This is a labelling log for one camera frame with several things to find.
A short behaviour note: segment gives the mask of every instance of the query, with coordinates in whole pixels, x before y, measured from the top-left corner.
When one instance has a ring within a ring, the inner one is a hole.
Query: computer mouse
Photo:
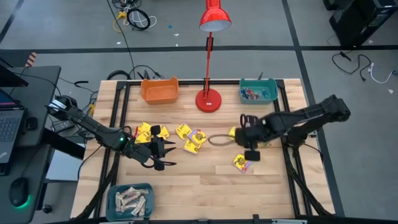
[[[15,207],[23,205],[27,201],[28,195],[28,180],[25,177],[14,180],[9,191],[11,204]]]

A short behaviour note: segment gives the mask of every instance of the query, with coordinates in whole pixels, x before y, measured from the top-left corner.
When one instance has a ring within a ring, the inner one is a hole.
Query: red lamp base
[[[209,89],[207,99],[203,90],[200,90],[196,98],[197,107],[205,113],[212,113],[221,106],[221,95],[213,89]]]

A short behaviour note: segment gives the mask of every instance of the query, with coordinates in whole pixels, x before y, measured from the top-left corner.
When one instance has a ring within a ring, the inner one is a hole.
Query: teal plastic basket
[[[246,99],[241,93],[242,90],[252,90],[254,93],[260,94],[261,99]],[[242,78],[239,82],[239,95],[241,103],[245,105],[268,104],[278,99],[278,86],[276,81],[271,78],[268,80],[245,80]]]
[[[149,190],[149,194],[144,194],[146,202],[145,202],[145,214],[143,217],[139,216],[135,217],[133,214],[131,214],[132,209],[128,209],[123,213],[116,211],[116,204],[115,204],[116,192],[123,192],[129,189],[130,187],[134,187],[137,190]],[[155,204],[154,200],[155,200],[154,190],[152,189],[152,186],[147,183],[117,185],[110,187],[106,198],[105,217],[109,222],[132,220],[133,218],[149,218],[154,209],[154,204]]]

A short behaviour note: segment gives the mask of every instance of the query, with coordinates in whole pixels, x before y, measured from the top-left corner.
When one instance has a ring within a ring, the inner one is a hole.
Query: green light
[[[28,195],[26,202],[23,205],[21,205],[19,207],[15,207],[15,208],[16,209],[24,209],[29,206],[31,200],[32,200],[32,195]]]

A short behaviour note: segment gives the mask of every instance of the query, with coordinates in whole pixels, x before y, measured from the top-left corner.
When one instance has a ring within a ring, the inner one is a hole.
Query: red desk lamp
[[[221,0],[206,0],[206,11],[200,19],[199,29],[209,32],[206,42],[207,65],[206,80],[203,90],[199,91],[196,97],[196,104],[199,110],[211,113],[221,106],[221,95],[209,86],[210,52],[213,50],[212,32],[227,29],[232,24],[228,13],[221,8]]]

